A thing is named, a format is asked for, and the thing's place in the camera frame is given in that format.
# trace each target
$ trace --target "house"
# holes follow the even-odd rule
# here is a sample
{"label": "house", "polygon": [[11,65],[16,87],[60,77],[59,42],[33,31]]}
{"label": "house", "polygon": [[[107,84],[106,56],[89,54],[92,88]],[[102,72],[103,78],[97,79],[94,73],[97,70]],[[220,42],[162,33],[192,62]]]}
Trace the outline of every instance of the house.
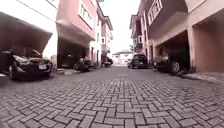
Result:
{"label": "house", "polygon": [[133,39],[133,48],[135,53],[142,53],[142,28],[141,20],[138,15],[131,16],[130,27],[132,30],[131,38]]}
{"label": "house", "polygon": [[68,55],[87,56],[98,63],[103,23],[109,23],[109,17],[102,18],[98,10],[96,0],[1,1],[0,51],[11,45],[32,47],[44,57],[54,58],[59,68]]}
{"label": "house", "polygon": [[116,64],[127,64],[133,58],[134,53],[129,50],[123,50],[112,54],[112,60]]}
{"label": "house", "polygon": [[223,13],[222,0],[141,0],[142,52],[153,59],[185,50],[191,69],[224,71]]}
{"label": "house", "polygon": [[109,44],[113,39],[113,26],[109,16],[104,15],[99,3],[97,3],[97,6],[95,41],[91,41],[90,43],[90,58],[93,62],[100,65],[102,60],[105,61],[108,50],[110,50]]}

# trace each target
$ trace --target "car windshield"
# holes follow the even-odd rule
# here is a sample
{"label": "car windshield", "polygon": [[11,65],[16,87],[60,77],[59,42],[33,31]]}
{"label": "car windshield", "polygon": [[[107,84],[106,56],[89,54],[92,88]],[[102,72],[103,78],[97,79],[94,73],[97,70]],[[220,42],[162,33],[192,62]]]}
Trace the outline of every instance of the car windshield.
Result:
{"label": "car windshield", "polygon": [[41,58],[41,54],[38,51],[28,47],[12,46],[10,51],[19,56]]}
{"label": "car windshield", "polygon": [[135,55],[134,59],[145,59],[145,55]]}

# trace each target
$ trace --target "garage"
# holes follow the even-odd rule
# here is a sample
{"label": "garage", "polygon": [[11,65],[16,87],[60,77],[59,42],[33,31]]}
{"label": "garage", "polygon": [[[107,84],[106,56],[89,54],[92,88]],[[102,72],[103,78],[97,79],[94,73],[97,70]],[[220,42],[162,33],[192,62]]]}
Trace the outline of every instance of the garage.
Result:
{"label": "garage", "polygon": [[199,72],[224,71],[224,10],[193,26],[195,63]]}
{"label": "garage", "polygon": [[184,31],[177,36],[156,47],[156,54],[159,57],[167,57],[169,64],[178,63],[183,70],[190,69],[188,33]]}
{"label": "garage", "polygon": [[0,12],[0,50],[9,50],[12,45],[45,49],[52,33],[46,32],[25,21]]}
{"label": "garage", "polygon": [[72,68],[73,62],[88,56],[88,48],[63,38],[58,39],[58,68]]}

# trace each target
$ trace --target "car headlight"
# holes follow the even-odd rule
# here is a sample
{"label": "car headlight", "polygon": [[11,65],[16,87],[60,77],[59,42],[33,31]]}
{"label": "car headlight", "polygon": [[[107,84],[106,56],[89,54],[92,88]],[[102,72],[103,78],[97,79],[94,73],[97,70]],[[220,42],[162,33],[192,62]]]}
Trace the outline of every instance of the car headlight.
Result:
{"label": "car headlight", "polygon": [[169,57],[168,56],[165,56],[162,59],[166,61],[166,60],[169,60]]}
{"label": "car headlight", "polygon": [[26,58],[22,58],[20,56],[14,56],[15,60],[18,61],[20,64],[29,64],[29,60]]}

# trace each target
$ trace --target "residential street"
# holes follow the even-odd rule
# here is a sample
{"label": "residential street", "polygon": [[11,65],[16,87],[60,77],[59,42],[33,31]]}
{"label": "residential street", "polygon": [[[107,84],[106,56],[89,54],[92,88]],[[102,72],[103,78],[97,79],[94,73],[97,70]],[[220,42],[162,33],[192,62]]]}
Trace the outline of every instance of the residential street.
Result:
{"label": "residential street", "polygon": [[224,127],[223,86],[152,70],[114,67],[0,83],[6,128]]}

